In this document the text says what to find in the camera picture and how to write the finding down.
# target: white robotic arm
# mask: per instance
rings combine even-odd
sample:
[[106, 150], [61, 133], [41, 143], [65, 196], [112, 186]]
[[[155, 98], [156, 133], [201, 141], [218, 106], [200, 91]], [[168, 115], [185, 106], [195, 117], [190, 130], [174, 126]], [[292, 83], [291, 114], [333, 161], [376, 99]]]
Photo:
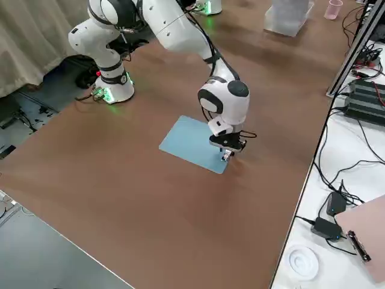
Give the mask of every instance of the white robotic arm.
[[109, 103], [124, 101], [134, 94], [120, 56], [106, 48], [119, 36], [119, 30], [130, 29], [142, 20], [165, 49], [198, 53], [212, 71], [198, 92], [200, 105], [217, 114], [208, 123], [213, 132], [210, 143], [224, 149], [228, 158], [245, 147], [241, 128], [250, 93], [199, 24], [187, 18], [185, 7], [193, 3], [195, 0], [88, 0], [91, 18], [78, 25], [69, 39], [75, 50], [96, 61], [102, 74], [96, 86], [108, 93], [105, 100]]

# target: plastic container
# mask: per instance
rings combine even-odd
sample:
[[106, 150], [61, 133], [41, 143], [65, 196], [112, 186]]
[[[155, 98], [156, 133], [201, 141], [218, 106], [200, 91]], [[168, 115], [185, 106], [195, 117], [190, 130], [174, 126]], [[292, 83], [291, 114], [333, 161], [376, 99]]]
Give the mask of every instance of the plastic container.
[[335, 20], [342, 6], [343, 2], [341, 0], [330, 0], [324, 17], [329, 20]]
[[310, 0], [273, 0], [265, 14], [265, 29], [295, 37], [314, 6]]

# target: pink cup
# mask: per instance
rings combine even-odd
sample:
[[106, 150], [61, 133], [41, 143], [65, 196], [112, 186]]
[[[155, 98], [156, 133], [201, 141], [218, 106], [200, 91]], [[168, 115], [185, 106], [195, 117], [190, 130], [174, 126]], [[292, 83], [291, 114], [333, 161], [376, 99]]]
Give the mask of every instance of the pink cup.
[[343, 2], [341, 0], [330, 0], [329, 6], [326, 9], [324, 17], [329, 20], [335, 20], [335, 18], [337, 18], [339, 10], [341, 10], [342, 5]]

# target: black cable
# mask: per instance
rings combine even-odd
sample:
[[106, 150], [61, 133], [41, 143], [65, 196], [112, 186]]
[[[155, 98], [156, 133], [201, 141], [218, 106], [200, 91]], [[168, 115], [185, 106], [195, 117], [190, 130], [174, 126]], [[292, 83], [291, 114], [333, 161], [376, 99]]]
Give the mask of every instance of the black cable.
[[5, 213], [7, 212], [7, 207], [4, 208], [4, 212], [1, 214], [0, 219], [5, 216]]
[[257, 134], [254, 132], [242, 130], [241, 133], [248, 134], [248, 135], [241, 134], [241, 137], [244, 137], [244, 138], [256, 138], [257, 137]]
[[298, 216], [298, 215], [295, 215], [295, 217], [296, 217], [296, 218], [299, 218], [299, 219], [301, 219], [301, 220], [303, 220], [303, 221], [305, 221], [306, 223], [311, 224], [312, 226], [315, 225], [315, 221], [313, 221], [313, 220], [309, 220], [309, 219], [307, 219], [307, 218], [304, 218], [304, 217], [301, 217], [301, 216]]
[[369, 149], [371, 150], [371, 152], [382, 162], [382, 164], [384, 164], [385, 165], [385, 160], [383, 159], [383, 158], [381, 158], [374, 150], [373, 150], [373, 148], [372, 148], [372, 146], [369, 144], [369, 141], [368, 141], [368, 138], [367, 138], [367, 136], [366, 136], [366, 133], [365, 133], [365, 130], [363, 129], [363, 127], [362, 127], [362, 124], [361, 124], [361, 122], [358, 120], [358, 119], [356, 119], [356, 121], [359, 123], [359, 125], [360, 125], [360, 128], [361, 128], [361, 131], [362, 131], [362, 134], [363, 134], [363, 137], [365, 138], [365, 142], [366, 142], [366, 144], [368, 145], [368, 147], [369, 147]]
[[345, 90], [345, 88], [347, 88], [349, 85], [351, 85], [353, 82], [355, 82], [356, 80], [354, 79], [354, 80], [352, 80], [351, 82], [349, 82], [347, 85], [345, 85], [344, 87], [342, 87], [340, 90], [339, 90], [339, 92], [337, 92], [336, 93], [336, 96], [339, 96], [339, 95], [342, 95], [343, 93], [343, 91]]
[[18, 114], [19, 114], [19, 119], [26, 125], [28, 126], [28, 128], [32, 131], [32, 132], [37, 132], [37, 129], [34, 128], [34, 126], [32, 125], [31, 121], [29, 120], [28, 116], [25, 114], [24, 111], [22, 110], [19, 110], [18, 111]]
[[[333, 110], [337, 110], [337, 111], [335, 111], [334, 113], [330, 114], [330, 115], [328, 116], [328, 118], [329, 118], [330, 116], [336, 114], [336, 113], [342, 112], [342, 108], [334, 108]], [[323, 182], [323, 183], [324, 183], [324, 184], [325, 184], [325, 185], [326, 185], [332, 192], [336, 192], [336, 193], [341, 194], [341, 196], [346, 200], [346, 203], [347, 203], [348, 205], [354, 205], [354, 206], [357, 206], [357, 204], [355, 203], [355, 201], [359, 201], [359, 202], [361, 202], [361, 204], [363, 204], [364, 202], [363, 202], [358, 196], [355, 196], [355, 195], [350, 194], [350, 193], [348, 192], [348, 190], [347, 190], [346, 187], [345, 187], [345, 184], [343, 183], [343, 180], [342, 180], [342, 182], [341, 182], [341, 185], [340, 185], [339, 189], [337, 190], [337, 189], [332, 185], [332, 183], [334, 183], [335, 180], [336, 180], [337, 178], [335, 178], [334, 180], [332, 180], [332, 182], [330, 182], [330, 181], [325, 177], [325, 175], [323, 174], [323, 172], [322, 172], [322, 170], [321, 170], [320, 164], [321, 164], [321, 155], [322, 155], [322, 152], [323, 152], [323, 150], [324, 150], [324, 148], [325, 148], [325, 145], [326, 145], [326, 142], [327, 142], [327, 137], [328, 137], [328, 126], [327, 126], [327, 124], [326, 124], [326, 126], [325, 126], [325, 142], [323, 143], [323, 145], [322, 145], [322, 147], [321, 147], [321, 149], [320, 149], [320, 151], [319, 151], [319, 155], [318, 155], [318, 164], [316, 164], [316, 162], [313, 161], [313, 165], [316, 167], [316, 169], [317, 169], [317, 171], [318, 171], [318, 173], [319, 173], [319, 175], [320, 175], [320, 177], [321, 177], [322, 182]], [[318, 216], [319, 216], [319, 217], [320, 217], [320, 215], [321, 215], [321, 210], [322, 210], [323, 207], [325, 206], [325, 204], [326, 204], [328, 198], [326, 198], [325, 202], [322, 204], [322, 207], [321, 207], [321, 208], [319, 209], [319, 211], [318, 211]]]
[[383, 65], [381, 64], [381, 62], [378, 64], [378, 67], [379, 67], [379, 69], [376, 69], [374, 67], [360, 67], [360, 68], [377, 71], [377, 74], [375, 76], [370, 76], [369, 78], [375, 78], [375, 77], [380, 76], [380, 75], [385, 76], [385, 73], [383, 72]]
[[319, 217], [319, 218], [321, 218], [321, 211], [322, 211], [322, 209], [325, 207], [325, 205], [326, 205], [326, 203], [327, 203], [327, 200], [329, 200], [331, 194], [333, 194], [333, 192], [330, 193], [330, 194], [327, 196], [325, 202], [324, 202], [324, 203], [322, 204], [322, 206], [319, 208], [319, 210], [318, 210], [318, 217]]
[[350, 167], [346, 167], [344, 169], [341, 169], [337, 172], [337, 175], [333, 178], [333, 180], [330, 182], [331, 184], [334, 183], [338, 177], [339, 177], [339, 174], [342, 173], [342, 172], [346, 172], [348, 170], [351, 170], [355, 167], [357, 167], [358, 165], [360, 165], [361, 163], [368, 163], [368, 164], [382, 164], [382, 165], [385, 165], [385, 163], [382, 163], [381, 161], [368, 161], [368, 160], [359, 160], [358, 162], [356, 162], [355, 164], [353, 164], [352, 166]]
[[131, 62], [131, 60], [132, 60], [131, 52], [128, 53], [128, 57], [129, 57], [129, 59], [124, 58], [123, 61]]
[[205, 109], [203, 107], [201, 107], [201, 109], [202, 109], [202, 113], [203, 113], [205, 119], [207, 120], [207, 122], [209, 122], [210, 120], [209, 120], [209, 118], [207, 117], [207, 115], [205, 113]]
[[352, 252], [349, 252], [349, 251], [347, 251], [347, 250], [343, 250], [343, 249], [341, 249], [341, 248], [338, 248], [338, 247], [336, 247], [336, 246], [333, 246], [332, 244], [330, 244], [330, 242], [329, 242], [328, 239], [325, 239], [325, 241], [326, 241], [326, 243], [327, 243], [330, 247], [332, 247], [332, 248], [334, 248], [334, 249], [336, 249], [336, 250], [345, 252], [345, 253], [350, 254], [350, 255], [353, 255], [353, 256], [357, 256], [356, 253], [352, 253]]
[[360, 6], [360, 7], [357, 7], [357, 8], [355, 8], [355, 9], [353, 9], [353, 10], [351, 10], [344, 18], [343, 18], [343, 20], [342, 20], [342, 30], [343, 30], [343, 33], [346, 35], [346, 37], [347, 37], [347, 39], [348, 39], [348, 46], [349, 46], [349, 48], [351, 47], [351, 44], [350, 44], [350, 38], [349, 38], [349, 35], [347, 34], [347, 32], [349, 32], [349, 33], [351, 33], [352, 35], [355, 35], [352, 31], [350, 31], [349, 29], [347, 29], [347, 26], [350, 26], [350, 25], [352, 25], [354, 22], [356, 22], [357, 20], [355, 20], [354, 22], [352, 22], [352, 23], [350, 23], [349, 25], [347, 25], [347, 26], [345, 26], [345, 21], [348, 19], [348, 17], [349, 17], [349, 15], [352, 13], [352, 12], [354, 12], [354, 11], [356, 11], [356, 10], [358, 10], [358, 12], [360, 11], [360, 10], [363, 10], [364, 9], [364, 5], [363, 6]]
[[76, 101], [85, 101], [86, 99], [91, 98], [91, 97], [92, 97], [92, 93], [90, 93], [87, 96], [84, 96], [83, 98], [75, 98], [75, 100]]
[[209, 43], [209, 47], [210, 47], [210, 51], [211, 51], [211, 57], [213, 59], [213, 62], [212, 62], [212, 67], [211, 67], [211, 73], [210, 73], [210, 77], [213, 76], [214, 74], [214, 71], [215, 71], [215, 67], [216, 67], [216, 61], [215, 60], [215, 54], [216, 54], [216, 47], [215, 45], [213, 44], [213, 42], [211, 41], [210, 37], [207, 35], [206, 31], [202, 28], [202, 26], [199, 24], [199, 22], [197, 21], [197, 19], [190, 13], [189, 10], [186, 10], [184, 9], [184, 13], [185, 14], [188, 14], [188, 16], [191, 18], [191, 20], [198, 26], [199, 30], [202, 32], [202, 34], [204, 35], [204, 37], [206, 38], [207, 42]]

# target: gray curtain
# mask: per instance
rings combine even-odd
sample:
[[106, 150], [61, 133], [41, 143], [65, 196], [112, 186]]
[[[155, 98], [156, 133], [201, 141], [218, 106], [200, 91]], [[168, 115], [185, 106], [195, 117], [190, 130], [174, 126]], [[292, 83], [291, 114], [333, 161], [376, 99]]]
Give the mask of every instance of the gray curtain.
[[76, 54], [67, 35], [86, 18], [87, 0], [0, 0], [0, 97]]

